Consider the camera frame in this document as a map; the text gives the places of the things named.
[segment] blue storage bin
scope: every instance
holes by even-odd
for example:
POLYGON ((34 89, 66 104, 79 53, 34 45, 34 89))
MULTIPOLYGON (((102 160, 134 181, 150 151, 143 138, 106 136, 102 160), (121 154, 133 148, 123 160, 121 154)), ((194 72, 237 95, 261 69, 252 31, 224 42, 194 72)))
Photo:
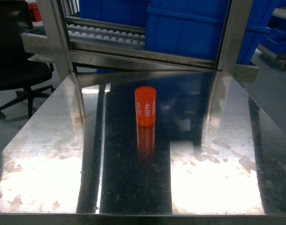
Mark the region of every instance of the blue storage bin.
POLYGON ((271 28, 271 32, 267 33, 267 34, 264 34, 263 38, 260 40, 259 43, 261 45, 267 46, 268 43, 269 43, 267 38, 273 37, 273 36, 276 36, 276 35, 282 35, 282 34, 285 34, 285 32, 283 30, 278 30, 277 28, 271 28))
POLYGON ((81 18, 146 27, 150 0, 79 0, 81 18))
MULTIPOLYGON (((248 25, 266 26, 279 0, 254 0, 248 25)), ((150 7, 224 19, 228 0, 151 0, 150 7)))
POLYGON ((264 35, 269 34, 270 28, 260 26, 248 26, 246 28, 239 56, 238 64, 248 65, 260 42, 264 39, 264 35))
POLYGON ((115 73, 115 70, 109 70, 109 69, 97 69, 96 73, 115 73))
POLYGON ((147 8, 145 48, 216 60, 224 20, 147 8))
POLYGON ((268 27, 271 27, 271 28, 276 28, 279 26, 279 17, 275 17, 275 16, 271 16, 270 17, 270 20, 268 22, 268 27))
POLYGON ((286 26, 276 27, 275 30, 281 32, 282 34, 286 34, 286 26))
POLYGON ((268 37, 267 48, 275 54, 285 54, 286 53, 286 34, 278 35, 273 37, 268 37))
POLYGON ((151 0, 150 7, 224 20, 228 2, 229 0, 151 0))
POLYGON ((254 0, 250 12, 248 25, 265 27, 273 12, 277 7, 279 0, 254 0))
POLYGON ((286 6, 286 0, 279 0, 277 7, 280 8, 280 7, 285 7, 285 6, 286 6))

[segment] stainless steel table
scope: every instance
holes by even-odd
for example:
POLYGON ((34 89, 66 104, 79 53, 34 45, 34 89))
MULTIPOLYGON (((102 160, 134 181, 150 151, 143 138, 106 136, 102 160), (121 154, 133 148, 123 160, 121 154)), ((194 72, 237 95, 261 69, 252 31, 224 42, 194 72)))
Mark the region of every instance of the stainless steel table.
POLYGON ((0 155, 9 221, 286 224, 286 136, 226 72, 70 75, 0 155))

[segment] orange cylindrical object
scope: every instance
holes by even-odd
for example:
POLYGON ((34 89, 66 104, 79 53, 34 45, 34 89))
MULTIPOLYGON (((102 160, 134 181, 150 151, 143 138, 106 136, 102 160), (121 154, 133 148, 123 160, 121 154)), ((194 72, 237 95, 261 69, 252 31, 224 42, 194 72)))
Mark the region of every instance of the orange cylindrical object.
POLYGON ((151 87, 140 87, 134 92, 135 116, 137 124, 143 127, 155 123, 156 90, 151 87))

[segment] metal post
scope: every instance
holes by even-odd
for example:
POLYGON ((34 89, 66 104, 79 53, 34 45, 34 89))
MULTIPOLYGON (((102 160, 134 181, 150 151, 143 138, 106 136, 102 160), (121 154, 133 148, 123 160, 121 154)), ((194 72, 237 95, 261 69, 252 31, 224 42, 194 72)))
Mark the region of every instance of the metal post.
POLYGON ((247 27, 253 0, 230 0, 220 51, 216 63, 219 71, 233 74, 247 27))
POLYGON ((60 81, 63 81, 76 67, 70 57, 70 41, 66 22, 59 0, 37 0, 50 50, 55 61, 60 81))

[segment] red object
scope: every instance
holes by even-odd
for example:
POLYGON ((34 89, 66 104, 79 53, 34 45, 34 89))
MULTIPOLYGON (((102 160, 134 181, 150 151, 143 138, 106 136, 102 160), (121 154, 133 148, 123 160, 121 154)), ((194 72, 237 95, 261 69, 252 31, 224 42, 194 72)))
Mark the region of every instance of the red object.
POLYGON ((143 127, 155 123, 156 90, 151 87, 140 87, 134 92, 135 115, 137 124, 143 127))
POLYGON ((42 21, 41 14, 36 3, 28 3, 29 4, 29 12, 31 14, 32 22, 42 21))

